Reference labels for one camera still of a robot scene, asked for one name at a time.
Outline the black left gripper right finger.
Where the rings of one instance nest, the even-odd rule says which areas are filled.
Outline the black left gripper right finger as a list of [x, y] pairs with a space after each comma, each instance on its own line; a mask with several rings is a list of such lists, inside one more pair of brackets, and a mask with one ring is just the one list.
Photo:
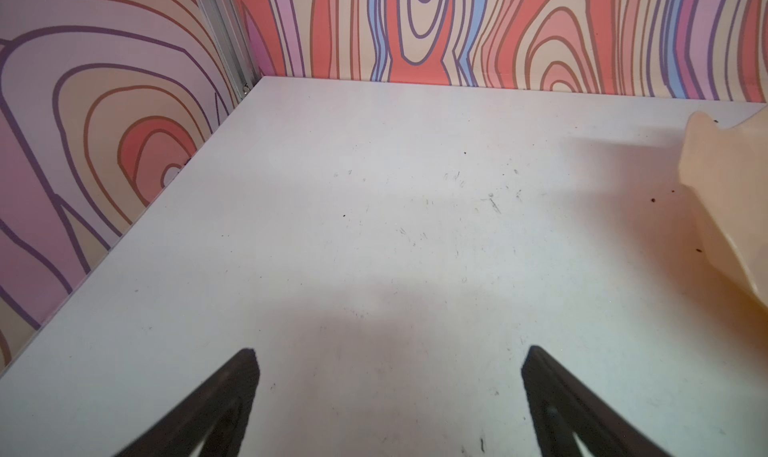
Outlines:
[[545, 349], [529, 348], [521, 375], [543, 456], [666, 456]]

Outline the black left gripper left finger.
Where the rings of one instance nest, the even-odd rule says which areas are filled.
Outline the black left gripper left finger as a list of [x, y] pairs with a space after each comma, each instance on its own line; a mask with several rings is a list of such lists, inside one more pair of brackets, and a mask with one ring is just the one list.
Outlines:
[[255, 350], [243, 348], [120, 456], [237, 456], [260, 378]]

